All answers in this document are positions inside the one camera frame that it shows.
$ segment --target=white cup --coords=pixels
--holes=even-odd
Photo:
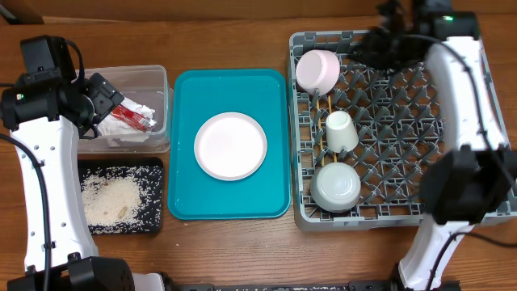
[[[339,59],[326,50],[312,50],[301,56],[296,66],[296,82],[307,93],[327,94],[339,79]]]
[[[340,153],[341,150],[352,151],[359,143],[357,131],[350,115],[336,111],[326,118],[326,145],[329,150]]]
[[[310,195],[326,211],[343,212],[354,207],[360,198],[361,180],[353,167],[332,162],[314,172]]]

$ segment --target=gray dish rack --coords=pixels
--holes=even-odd
[[[418,226],[424,203],[417,196],[422,173],[442,154],[443,120],[438,92],[425,65],[391,77],[347,58],[366,31],[298,32],[289,40],[289,115],[294,167],[295,221],[304,231],[369,230],[376,227]],[[312,49],[338,56],[341,74],[327,95],[311,96],[296,84],[295,68]],[[485,80],[502,131],[506,129],[483,51]],[[354,120],[359,144],[351,152],[333,153],[326,147],[325,120],[336,110]],[[343,213],[317,206],[310,179],[329,162],[353,166],[361,178],[361,199]],[[512,192],[483,224],[494,225],[517,216]]]

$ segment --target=blue tray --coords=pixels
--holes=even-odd
[[[170,212],[183,220],[271,218],[291,204],[288,105],[284,77],[275,70],[193,70],[174,86],[170,148]],[[206,174],[194,156],[201,125],[223,112],[255,119],[267,138],[262,166],[238,181]]]

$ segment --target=wooden table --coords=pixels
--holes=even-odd
[[[517,146],[516,15],[480,16],[499,103]],[[72,39],[86,67],[163,65],[173,86],[186,70],[273,68],[285,73],[293,32],[352,30],[377,18],[117,23],[0,27],[0,80],[24,71],[19,41],[49,34]],[[169,154],[159,155],[168,165]],[[23,186],[15,148],[0,142],[0,288],[23,275],[27,227]],[[361,232],[304,233],[292,208],[279,219],[179,221],[165,210],[158,235],[96,236],[100,255],[124,258],[134,272],[165,271],[179,283],[294,284],[385,279],[408,251],[415,227]],[[517,241],[517,220],[481,228],[483,234]],[[517,289],[517,251],[465,239],[445,272],[465,290]]]

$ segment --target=white plate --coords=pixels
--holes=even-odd
[[[237,112],[210,118],[194,141],[197,163],[207,174],[224,181],[244,179],[262,164],[267,140],[260,124]]]

